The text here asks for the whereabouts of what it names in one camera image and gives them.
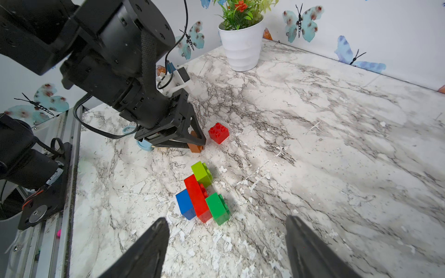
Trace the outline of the blue lego brick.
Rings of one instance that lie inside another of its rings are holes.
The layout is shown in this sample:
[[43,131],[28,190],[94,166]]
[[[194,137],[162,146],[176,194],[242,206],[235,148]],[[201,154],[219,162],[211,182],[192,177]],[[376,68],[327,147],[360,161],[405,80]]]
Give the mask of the blue lego brick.
[[192,220],[196,217],[191,198],[187,189],[182,190],[176,195],[176,200],[180,209],[180,213],[187,219]]

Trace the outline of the white flower pot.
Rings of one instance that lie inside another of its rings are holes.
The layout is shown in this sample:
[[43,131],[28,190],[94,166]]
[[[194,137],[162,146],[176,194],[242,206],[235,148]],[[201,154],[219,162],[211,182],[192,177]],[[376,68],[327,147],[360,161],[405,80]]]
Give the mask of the white flower pot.
[[226,31],[223,24],[220,23],[219,35],[222,47],[234,71],[245,72],[257,66],[264,29],[263,15],[260,16],[260,21],[257,24],[240,30]]

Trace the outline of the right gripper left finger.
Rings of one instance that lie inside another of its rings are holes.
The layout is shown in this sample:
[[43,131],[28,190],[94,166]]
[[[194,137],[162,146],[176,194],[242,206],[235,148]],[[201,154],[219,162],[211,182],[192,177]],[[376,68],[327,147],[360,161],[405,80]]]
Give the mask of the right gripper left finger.
[[170,232],[166,218],[161,217],[157,219],[101,277],[161,277],[169,236]]

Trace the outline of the dark green lego brick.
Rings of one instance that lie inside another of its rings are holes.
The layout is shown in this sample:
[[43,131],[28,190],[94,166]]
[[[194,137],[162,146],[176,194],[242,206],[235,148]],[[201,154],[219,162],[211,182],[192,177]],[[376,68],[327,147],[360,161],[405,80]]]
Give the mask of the dark green lego brick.
[[211,215],[218,226],[221,226],[229,220],[231,213],[221,194],[214,193],[205,200]]

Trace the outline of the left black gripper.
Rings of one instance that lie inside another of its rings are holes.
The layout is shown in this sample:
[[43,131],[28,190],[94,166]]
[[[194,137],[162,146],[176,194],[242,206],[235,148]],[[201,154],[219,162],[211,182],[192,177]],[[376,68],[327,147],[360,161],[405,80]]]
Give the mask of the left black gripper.
[[188,97],[184,89],[169,98],[158,93],[149,99],[138,93],[119,116],[139,125],[134,136],[138,141],[144,139],[155,147],[166,148],[204,146],[206,137]]

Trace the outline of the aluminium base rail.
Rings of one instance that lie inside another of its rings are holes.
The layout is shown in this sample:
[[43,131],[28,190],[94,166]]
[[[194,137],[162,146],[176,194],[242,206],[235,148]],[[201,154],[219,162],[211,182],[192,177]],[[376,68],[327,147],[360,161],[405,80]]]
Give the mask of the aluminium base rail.
[[19,214],[1,222],[17,224],[6,277],[67,277],[80,135],[73,111],[36,127],[1,117],[1,181],[24,199]]

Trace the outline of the green artificial plant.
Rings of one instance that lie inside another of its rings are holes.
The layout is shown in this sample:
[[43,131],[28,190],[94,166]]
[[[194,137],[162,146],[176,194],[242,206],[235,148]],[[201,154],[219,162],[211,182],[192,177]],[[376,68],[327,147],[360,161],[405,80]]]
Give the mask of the green artificial plant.
[[261,22],[264,14],[271,11],[279,0],[226,0],[212,3],[222,9],[221,29],[238,31]]

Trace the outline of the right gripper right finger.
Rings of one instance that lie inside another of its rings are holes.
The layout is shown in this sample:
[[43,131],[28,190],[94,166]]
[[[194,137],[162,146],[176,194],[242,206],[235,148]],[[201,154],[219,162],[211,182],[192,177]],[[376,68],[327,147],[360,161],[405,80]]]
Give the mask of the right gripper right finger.
[[294,278],[358,278],[298,216],[286,219],[286,245]]

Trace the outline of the red lego brick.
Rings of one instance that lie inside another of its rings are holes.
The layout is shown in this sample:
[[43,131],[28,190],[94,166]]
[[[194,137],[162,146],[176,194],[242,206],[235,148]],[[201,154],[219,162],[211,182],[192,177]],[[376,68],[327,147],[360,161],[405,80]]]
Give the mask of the red lego brick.
[[212,218],[212,214],[209,210],[209,206],[206,203],[208,194],[205,187],[202,184],[198,183],[193,174],[187,177],[184,180],[184,183],[197,217],[203,223],[206,223]]
[[222,124],[216,123],[209,130],[209,135],[213,141],[220,145],[229,136],[229,130]]

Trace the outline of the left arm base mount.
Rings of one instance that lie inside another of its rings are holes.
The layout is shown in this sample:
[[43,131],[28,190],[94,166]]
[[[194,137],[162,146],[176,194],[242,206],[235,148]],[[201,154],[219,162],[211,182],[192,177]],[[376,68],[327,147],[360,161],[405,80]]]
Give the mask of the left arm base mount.
[[69,142],[65,142],[63,145],[65,153],[62,156],[56,157],[56,155],[50,153],[46,154],[46,157],[58,163],[61,175],[53,184],[48,185],[42,193],[31,198],[26,203],[19,221],[18,230],[24,231],[29,227],[36,226],[52,215],[64,210],[73,146]]

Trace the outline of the orange lego brick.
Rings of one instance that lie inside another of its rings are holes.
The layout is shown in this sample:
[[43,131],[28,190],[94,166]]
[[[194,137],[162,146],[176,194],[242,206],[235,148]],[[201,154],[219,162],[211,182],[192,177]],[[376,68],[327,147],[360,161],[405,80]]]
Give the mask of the orange lego brick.
[[[194,137],[198,137],[197,133],[194,130],[191,131],[191,135]],[[204,149],[204,146],[200,146],[200,145],[195,145],[195,144],[191,144],[191,143],[188,143],[187,145],[192,153],[201,153],[202,150]]]

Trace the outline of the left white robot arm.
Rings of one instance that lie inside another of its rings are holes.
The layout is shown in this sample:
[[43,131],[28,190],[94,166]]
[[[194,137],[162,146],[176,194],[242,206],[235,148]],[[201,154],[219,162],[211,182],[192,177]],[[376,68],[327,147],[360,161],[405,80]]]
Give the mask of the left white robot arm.
[[62,84],[85,91],[137,127],[155,147],[203,146],[188,93],[161,93],[156,64],[177,45],[151,1],[2,1],[1,54],[37,75],[60,64]]

